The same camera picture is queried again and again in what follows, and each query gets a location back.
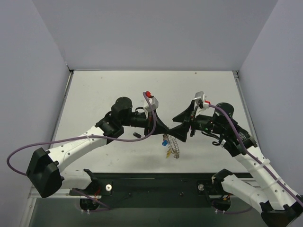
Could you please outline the blue key tag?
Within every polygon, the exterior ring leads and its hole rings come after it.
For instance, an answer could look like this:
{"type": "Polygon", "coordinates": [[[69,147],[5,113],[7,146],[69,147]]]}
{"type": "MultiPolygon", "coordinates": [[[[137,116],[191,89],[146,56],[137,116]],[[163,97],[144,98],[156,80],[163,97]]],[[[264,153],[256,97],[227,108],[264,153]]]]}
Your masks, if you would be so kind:
{"type": "Polygon", "coordinates": [[[164,140],[164,141],[162,142],[162,145],[163,145],[163,146],[167,146],[167,144],[168,144],[168,141],[167,141],[167,140],[164,140]]]}

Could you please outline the metal ring disc with keyrings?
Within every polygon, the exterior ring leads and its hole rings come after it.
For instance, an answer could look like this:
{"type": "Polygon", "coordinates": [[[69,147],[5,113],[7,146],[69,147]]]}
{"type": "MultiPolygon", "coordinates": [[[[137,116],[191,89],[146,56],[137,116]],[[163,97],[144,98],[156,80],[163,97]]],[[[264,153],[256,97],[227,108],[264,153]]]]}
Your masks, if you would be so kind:
{"type": "Polygon", "coordinates": [[[168,151],[171,152],[170,156],[173,156],[175,159],[179,159],[180,149],[179,149],[178,142],[177,142],[176,138],[173,137],[173,136],[170,136],[168,134],[163,134],[163,141],[164,140],[168,141],[167,146],[164,146],[164,147],[167,148],[167,152],[168,151]]]}

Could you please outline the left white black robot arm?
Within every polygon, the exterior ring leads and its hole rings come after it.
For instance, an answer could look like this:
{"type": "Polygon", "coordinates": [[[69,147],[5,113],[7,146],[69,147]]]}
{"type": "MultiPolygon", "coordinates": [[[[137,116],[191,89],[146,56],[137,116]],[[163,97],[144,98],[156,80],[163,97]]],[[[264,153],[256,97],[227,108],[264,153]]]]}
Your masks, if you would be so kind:
{"type": "Polygon", "coordinates": [[[40,196],[47,198],[59,189],[80,189],[85,194],[93,194],[97,190],[98,180],[90,170],[68,172],[66,168],[92,150],[112,141],[120,141],[125,126],[144,128],[147,137],[164,134],[168,128],[157,119],[158,100],[147,93],[143,96],[146,101],[144,112],[132,111],[131,99],[120,97],[104,118],[82,135],[49,150],[35,150],[26,176],[40,196]]]}

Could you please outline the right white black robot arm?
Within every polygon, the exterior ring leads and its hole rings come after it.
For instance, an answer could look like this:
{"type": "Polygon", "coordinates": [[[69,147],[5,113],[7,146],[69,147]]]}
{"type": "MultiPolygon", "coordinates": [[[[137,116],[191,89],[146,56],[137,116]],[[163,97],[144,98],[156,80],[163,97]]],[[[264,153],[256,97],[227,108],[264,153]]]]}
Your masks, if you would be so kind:
{"type": "Polygon", "coordinates": [[[233,119],[234,107],[229,103],[211,105],[208,101],[192,101],[172,120],[179,125],[170,130],[185,142],[195,131],[214,137],[218,145],[242,164],[259,185],[259,189],[239,179],[227,169],[212,176],[214,188],[221,194],[232,194],[261,214],[269,227],[287,227],[303,213],[303,198],[291,189],[265,158],[254,138],[233,119]]]}

